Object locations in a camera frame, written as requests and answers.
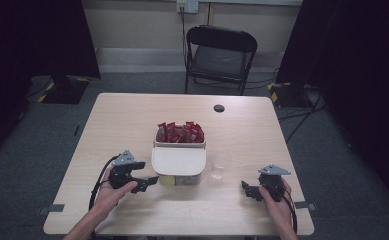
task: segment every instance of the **hand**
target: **hand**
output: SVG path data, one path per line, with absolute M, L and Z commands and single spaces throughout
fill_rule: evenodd
M 137 186 L 137 182 L 132 181 L 121 188 L 113 189 L 109 183 L 109 175 L 112 168 L 108 168 L 104 174 L 100 190 L 98 191 L 93 208 L 105 214 L 104 219 L 107 218 L 109 212 L 118 204 L 119 200 Z
M 289 196 L 289 194 L 291 194 L 291 187 L 283 178 L 282 182 L 286 189 L 286 192 L 284 192 L 284 196 L 287 199 L 290 199 L 291 197 Z M 288 206 L 288 204 L 283 200 L 281 200 L 280 202 L 275 202 L 269 194 L 269 191 L 264 187 L 259 187 L 259 192 L 263 197 L 265 206 L 268 209 L 269 215 L 275 224 L 276 230 L 278 231 L 280 238 L 282 240 L 297 239 L 297 235 L 293 230 L 290 206 Z
M 110 211 L 117 205 L 119 200 L 137 186 L 138 183 L 132 181 L 119 189 L 113 189 L 108 181 L 110 171 L 111 168 L 108 168 L 104 174 L 94 206 L 64 237 L 65 240 L 88 239 L 91 232 L 94 231 L 98 224 L 107 218 Z

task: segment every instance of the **wooden table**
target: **wooden table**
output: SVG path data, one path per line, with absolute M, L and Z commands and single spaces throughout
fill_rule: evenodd
M 217 113 L 221 104 L 225 111 Z M 211 176 L 208 155 L 201 182 L 195 186 L 156 184 L 146 192 L 127 194 L 97 234 L 142 236 L 262 236 L 275 235 L 262 202 L 247 198 L 241 180 L 257 186 L 258 169 L 269 164 L 291 171 L 285 179 L 294 202 L 304 201 L 296 171 L 273 105 L 265 97 L 103 93 L 89 116 L 44 231 L 66 234 L 87 212 L 91 190 L 112 156 L 129 149 L 146 162 L 134 177 L 157 176 L 151 166 L 153 136 L 162 122 L 201 125 L 206 150 L 224 150 L 231 161 L 221 179 Z M 297 209 L 298 234 L 314 226 L 308 209 Z

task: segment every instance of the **wall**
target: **wall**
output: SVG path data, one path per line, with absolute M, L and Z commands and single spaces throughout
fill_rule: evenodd
M 175 1 L 85 0 L 83 4 L 96 48 L 182 53 L 182 19 Z M 185 14 L 185 31 L 207 23 L 247 31 L 259 44 L 253 67 L 274 69 L 280 64 L 298 11 L 299 6 L 200 2 L 198 14 Z

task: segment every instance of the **white container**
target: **white container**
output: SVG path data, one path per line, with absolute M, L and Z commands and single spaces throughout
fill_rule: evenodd
M 163 143 L 154 134 L 151 162 L 166 185 L 195 185 L 206 166 L 206 141 L 203 143 Z

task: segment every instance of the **baseboard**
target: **baseboard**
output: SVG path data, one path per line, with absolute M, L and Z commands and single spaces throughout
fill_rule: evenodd
M 100 72 L 184 72 L 181 49 L 97 48 Z M 273 72 L 283 52 L 258 52 L 251 72 Z

